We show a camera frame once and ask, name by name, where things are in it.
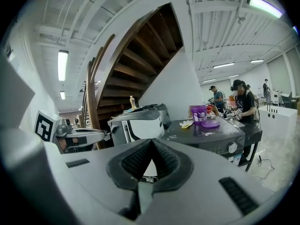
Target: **stove knob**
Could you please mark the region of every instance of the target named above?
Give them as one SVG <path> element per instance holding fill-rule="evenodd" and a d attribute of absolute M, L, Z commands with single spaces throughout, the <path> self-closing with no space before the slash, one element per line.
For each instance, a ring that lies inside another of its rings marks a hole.
<path fill-rule="evenodd" d="M 237 148 L 238 148 L 238 145 L 235 142 L 233 142 L 228 145 L 227 150 L 229 153 L 234 153 L 237 150 Z"/>

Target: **fluorescent light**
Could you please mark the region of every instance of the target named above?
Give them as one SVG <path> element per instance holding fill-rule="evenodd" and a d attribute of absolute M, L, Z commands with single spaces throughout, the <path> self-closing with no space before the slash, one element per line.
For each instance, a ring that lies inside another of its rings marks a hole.
<path fill-rule="evenodd" d="M 256 62 L 263 62 L 263 59 L 258 59 L 258 60 L 252 60 L 250 61 L 251 63 L 256 63 Z"/>
<path fill-rule="evenodd" d="M 59 50 L 57 59 L 58 81 L 66 80 L 66 67 L 68 60 L 68 51 Z"/>
<path fill-rule="evenodd" d="M 239 76 L 239 74 L 237 74 L 237 75 L 232 75 L 232 76 L 229 76 L 229 77 L 237 77 L 237 76 Z"/>
<path fill-rule="evenodd" d="M 61 97 L 62 100 L 66 99 L 66 95 L 65 95 L 64 91 L 60 91 L 60 97 Z"/>
<path fill-rule="evenodd" d="M 276 7 L 272 6 L 264 0 L 250 0 L 249 5 L 270 13 L 276 18 L 280 18 L 282 15 L 282 12 L 280 12 Z"/>
<path fill-rule="evenodd" d="M 297 34 L 299 34 L 299 32 L 298 32 L 296 26 L 293 26 L 293 29 L 296 31 Z"/>
<path fill-rule="evenodd" d="M 211 81 L 214 81 L 214 80 L 215 79 L 206 80 L 206 81 L 203 81 L 203 83 L 211 82 Z"/>
<path fill-rule="evenodd" d="M 231 63 L 222 64 L 222 65 L 216 65 L 216 66 L 213 66 L 212 68 L 221 68 L 221 67 L 230 66 L 233 64 L 234 64 L 234 62 L 231 62 Z"/>
<path fill-rule="evenodd" d="M 15 54 L 13 52 L 11 52 L 8 60 L 11 62 L 11 60 L 14 59 L 14 58 L 15 58 Z"/>

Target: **ceiling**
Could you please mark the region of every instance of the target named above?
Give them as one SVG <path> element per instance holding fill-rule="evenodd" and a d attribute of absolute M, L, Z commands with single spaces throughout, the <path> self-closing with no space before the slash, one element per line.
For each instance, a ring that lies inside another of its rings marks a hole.
<path fill-rule="evenodd" d="M 276 0 L 265 0 L 282 12 Z M 247 4 L 247 0 L 189 0 L 193 15 L 194 64 L 199 81 L 221 81 L 274 57 L 295 43 L 297 34 L 280 19 Z M 213 69 L 215 65 L 235 62 Z"/>
<path fill-rule="evenodd" d="M 88 61 L 97 54 L 95 44 L 109 22 L 132 1 L 38 1 L 42 12 L 34 26 L 35 45 L 61 113 L 81 107 L 83 93 L 80 89 L 85 81 L 81 74 Z M 266 1 L 283 11 L 276 0 Z M 186 3 L 193 26 L 193 62 L 199 82 L 221 81 L 242 74 L 254 67 L 251 60 L 268 60 L 297 39 L 284 15 L 280 19 L 274 18 L 249 7 L 246 0 L 186 0 Z M 59 82 L 57 76 L 59 49 L 69 51 L 65 82 Z M 233 66 L 212 69 L 214 65 L 232 61 L 235 62 Z M 65 91 L 66 100 L 61 100 L 61 90 Z"/>

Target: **bottle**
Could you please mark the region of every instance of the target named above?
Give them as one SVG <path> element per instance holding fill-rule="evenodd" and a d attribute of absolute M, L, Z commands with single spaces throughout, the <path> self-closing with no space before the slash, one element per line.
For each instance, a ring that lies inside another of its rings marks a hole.
<path fill-rule="evenodd" d="M 132 111 L 134 111 L 136 109 L 136 105 L 135 105 L 135 99 L 130 96 L 130 103 L 131 103 L 131 108 L 132 108 Z"/>

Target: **person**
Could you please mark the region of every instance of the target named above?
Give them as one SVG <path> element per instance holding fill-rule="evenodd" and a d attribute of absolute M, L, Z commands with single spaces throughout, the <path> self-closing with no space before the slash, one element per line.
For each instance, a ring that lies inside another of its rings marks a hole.
<path fill-rule="evenodd" d="M 235 119 L 244 124 L 254 122 L 255 99 L 245 82 L 234 80 L 231 90 L 233 91 L 233 95 L 236 96 L 236 107 L 233 110 L 237 110 L 238 112 Z M 251 146 L 244 147 L 243 155 L 248 157 L 250 151 Z"/>
<path fill-rule="evenodd" d="M 269 88 L 269 86 L 268 86 L 267 83 L 268 83 L 268 79 L 265 79 L 264 80 L 264 84 L 262 86 L 262 89 L 263 89 L 263 96 L 266 99 L 266 103 L 270 104 L 270 102 L 271 102 L 271 94 L 270 94 L 270 88 Z"/>
<path fill-rule="evenodd" d="M 210 90 L 214 93 L 214 103 L 220 113 L 224 113 L 224 102 L 222 99 L 222 92 L 216 89 L 215 86 L 211 86 Z"/>

